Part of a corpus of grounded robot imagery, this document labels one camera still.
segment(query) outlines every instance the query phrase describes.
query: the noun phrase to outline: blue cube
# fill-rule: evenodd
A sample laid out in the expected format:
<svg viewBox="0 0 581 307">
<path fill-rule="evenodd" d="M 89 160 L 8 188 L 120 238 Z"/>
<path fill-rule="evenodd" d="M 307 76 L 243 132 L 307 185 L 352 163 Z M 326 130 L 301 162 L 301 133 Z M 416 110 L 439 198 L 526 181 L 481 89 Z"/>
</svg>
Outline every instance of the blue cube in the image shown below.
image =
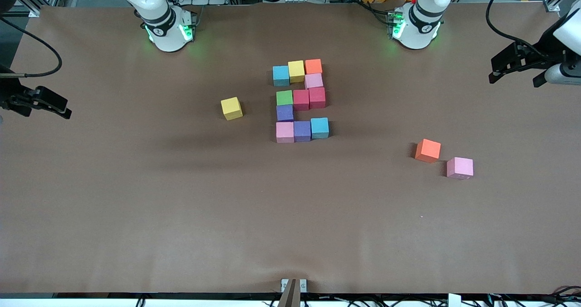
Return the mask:
<svg viewBox="0 0 581 307">
<path fill-rule="evenodd" d="M 296 121 L 295 122 L 295 142 L 311 141 L 311 122 Z"/>
<path fill-rule="evenodd" d="M 292 122 L 294 119 L 292 105 L 278 105 L 276 107 L 277 122 Z"/>
<path fill-rule="evenodd" d="M 272 67 L 272 81 L 274 86 L 289 86 L 291 85 L 291 77 L 289 76 L 288 65 L 273 66 Z"/>
<path fill-rule="evenodd" d="M 311 137 L 313 139 L 323 139 L 329 137 L 329 119 L 318 117 L 311 119 Z"/>
</svg>

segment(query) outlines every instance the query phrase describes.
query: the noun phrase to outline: pink cube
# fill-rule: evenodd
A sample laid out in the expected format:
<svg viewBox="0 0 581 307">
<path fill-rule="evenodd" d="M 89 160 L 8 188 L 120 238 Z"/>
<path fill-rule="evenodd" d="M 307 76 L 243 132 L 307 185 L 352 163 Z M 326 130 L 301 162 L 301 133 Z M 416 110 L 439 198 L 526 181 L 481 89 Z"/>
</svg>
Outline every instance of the pink cube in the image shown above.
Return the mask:
<svg viewBox="0 0 581 307">
<path fill-rule="evenodd" d="M 469 179 L 474 176 L 474 164 L 470 158 L 454 157 L 446 166 L 448 178 Z"/>
<path fill-rule="evenodd" d="M 293 90 L 293 107 L 295 110 L 309 110 L 309 91 L 308 90 Z"/>
<path fill-rule="evenodd" d="M 318 86 L 323 86 L 323 77 L 321 73 L 306 74 L 305 75 L 305 88 L 311 89 Z"/>
<path fill-rule="evenodd" d="M 295 123 L 294 122 L 277 122 L 276 123 L 276 142 L 285 144 L 295 141 Z"/>
<path fill-rule="evenodd" d="M 318 86 L 309 89 L 309 106 L 312 109 L 323 109 L 326 106 L 325 88 Z"/>
</svg>

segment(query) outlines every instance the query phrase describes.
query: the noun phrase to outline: green cube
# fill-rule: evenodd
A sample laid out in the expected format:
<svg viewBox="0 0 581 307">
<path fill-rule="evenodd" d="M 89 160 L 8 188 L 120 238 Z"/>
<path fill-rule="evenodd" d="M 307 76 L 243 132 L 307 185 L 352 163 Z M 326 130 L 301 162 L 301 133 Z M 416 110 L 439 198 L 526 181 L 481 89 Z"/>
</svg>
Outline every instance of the green cube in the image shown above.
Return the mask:
<svg viewBox="0 0 581 307">
<path fill-rule="evenodd" d="M 292 105 L 292 90 L 277 91 L 276 105 Z"/>
</svg>

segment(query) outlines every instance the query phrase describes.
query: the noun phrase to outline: block arrangement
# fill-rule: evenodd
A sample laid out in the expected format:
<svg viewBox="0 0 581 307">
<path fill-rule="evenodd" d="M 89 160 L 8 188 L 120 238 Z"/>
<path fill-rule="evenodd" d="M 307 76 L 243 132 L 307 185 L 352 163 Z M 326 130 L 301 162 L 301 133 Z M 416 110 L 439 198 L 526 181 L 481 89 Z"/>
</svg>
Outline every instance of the block arrangement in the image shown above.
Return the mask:
<svg viewBox="0 0 581 307">
<path fill-rule="evenodd" d="M 224 113 L 224 117 L 228 121 L 242 117 L 242 108 L 238 101 L 238 97 L 222 100 L 220 101 L 220 104 L 222 104 L 222 113 Z"/>
<path fill-rule="evenodd" d="M 470 158 L 454 157 L 446 163 L 448 178 L 469 179 L 474 176 L 474 162 Z"/>
<path fill-rule="evenodd" d="M 415 159 L 426 163 L 434 163 L 440 158 L 440 148 L 442 144 L 439 142 L 422 139 L 418 143 L 418 149 L 415 150 Z"/>
<path fill-rule="evenodd" d="M 422 139 L 415 151 L 415 159 L 427 163 L 437 162 L 440 158 L 442 144 Z M 474 176 L 474 162 L 470 158 L 454 157 L 446 162 L 446 177 L 469 179 Z"/>
<path fill-rule="evenodd" d="M 310 121 L 299 121 L 293 113 L 325 108 L 326 94 L 321 60 L 289 61 L 288 66 L 274 66 L 272 81 L 275 86 L 305 83 L 305 89 L 276 92 L 276 142 L 284 144 L 328 138 L 330 135 L 328 118 L 318 117 Z"/>
</svg>

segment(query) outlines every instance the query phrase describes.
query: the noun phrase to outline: table surface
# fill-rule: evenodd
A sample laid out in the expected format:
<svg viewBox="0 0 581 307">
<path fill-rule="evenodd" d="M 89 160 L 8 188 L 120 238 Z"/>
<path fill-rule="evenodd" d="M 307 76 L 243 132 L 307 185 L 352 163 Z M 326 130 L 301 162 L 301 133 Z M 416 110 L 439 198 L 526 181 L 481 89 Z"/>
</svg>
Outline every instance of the table surface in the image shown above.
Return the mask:
<svg viewBox="0 0 581 307">
<path fill-rule="evenodd" d="M 3 112 L 0 290 L 552 292 L 578 284 L 579 88 L 490 85 L 508 40 L 485 5 L 451 5 L 412 51 L 357 5 L 208 7 L 163 53 L 132 9 L 43 9 L 29 30 L 64 59 L 25 79 L 73 116 Z M 535 41 L 556 15 L 498 4 Z M 321 58 L 332 137 L 274 141 L 273 65 Z M 51 69 L 23 38 L 12 69 Z M 225 121 L 221 99 L 245 116 Z M 442 161 L 411 157 L 442 143 Z M 475 177 L 444 176 L 474 159 Z"/>
</svg>

